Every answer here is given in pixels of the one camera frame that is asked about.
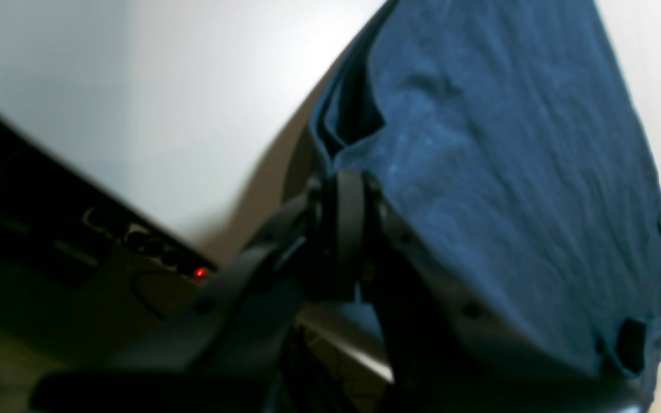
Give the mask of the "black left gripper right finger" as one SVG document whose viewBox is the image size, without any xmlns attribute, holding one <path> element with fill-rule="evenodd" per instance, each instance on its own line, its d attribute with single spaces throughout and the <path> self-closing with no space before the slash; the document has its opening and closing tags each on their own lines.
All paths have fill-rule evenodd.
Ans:
<svg viewBox="0 0 661 413">
<path fill-rule="evenodd" d="M 558 361 L 448 271 L 359 178 L 364 214 L 360 297 L 381 324 L 394 377 L 387 405 L 402 412 L 643 412 L 630 380 Z"/>
</svg>

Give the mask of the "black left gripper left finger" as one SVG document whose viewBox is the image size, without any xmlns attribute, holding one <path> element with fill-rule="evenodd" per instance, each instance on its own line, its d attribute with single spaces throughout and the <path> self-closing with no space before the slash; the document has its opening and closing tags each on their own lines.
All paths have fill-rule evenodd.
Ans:
<svg viewBox="0 0 661 413">
<path fill-rule="evenodd" d="M 362 177 L 310 180 L 156 330 L 96 369 L 40 380 L 31 412 L 355 412 L 294 329 L 307 303 L 351 301 Z"/>
</svg>

